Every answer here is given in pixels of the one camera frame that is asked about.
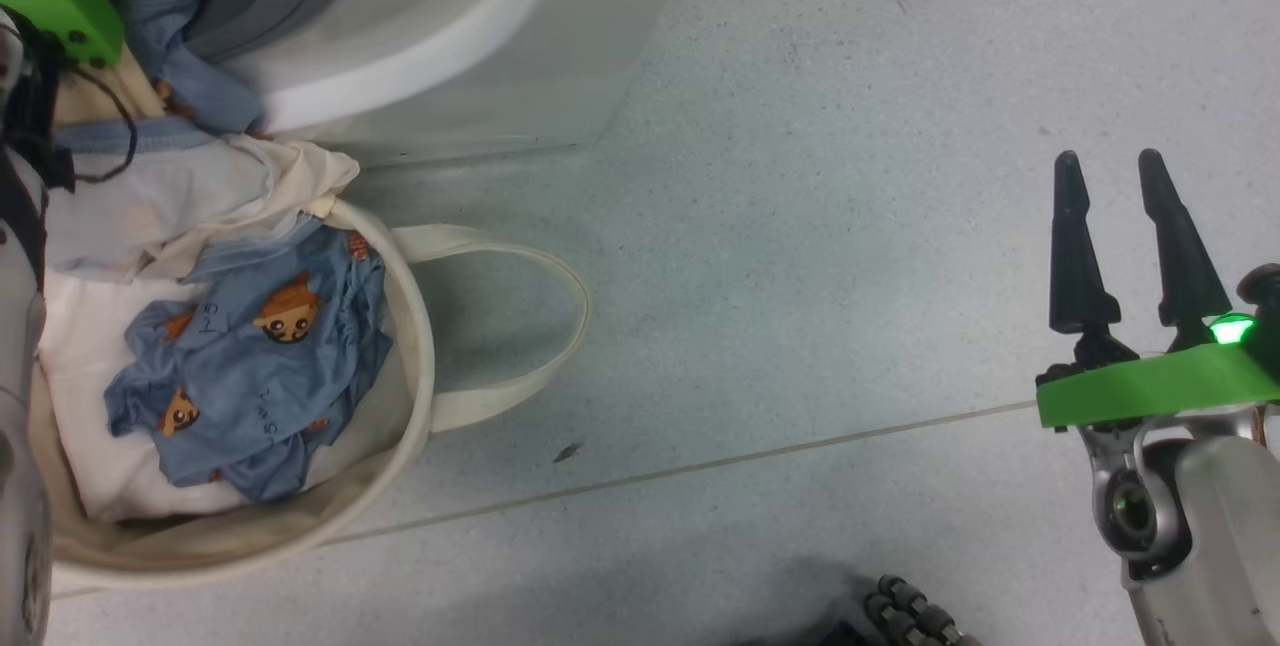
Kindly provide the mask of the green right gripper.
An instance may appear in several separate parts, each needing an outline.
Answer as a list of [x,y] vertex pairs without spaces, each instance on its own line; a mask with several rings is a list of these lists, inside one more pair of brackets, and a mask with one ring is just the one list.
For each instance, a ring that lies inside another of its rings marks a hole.
[[[1138,169],[1157,240],[1160,322],[1178,333],[1207,333],[1207,319],[1231,308],[1229,295],[1162,154],[1142,150]],[[1089,209],[1078,155],[1062,151],[1053,162],[1051,223],[1048,319],[1055,333],[1107,333],[1121,319],[1101,278]],[[1071,429],[1277,400],[1277,331],[1254,324],[1240,342],[1212,342],[1044,382],[1036,395],[1039,423]]]

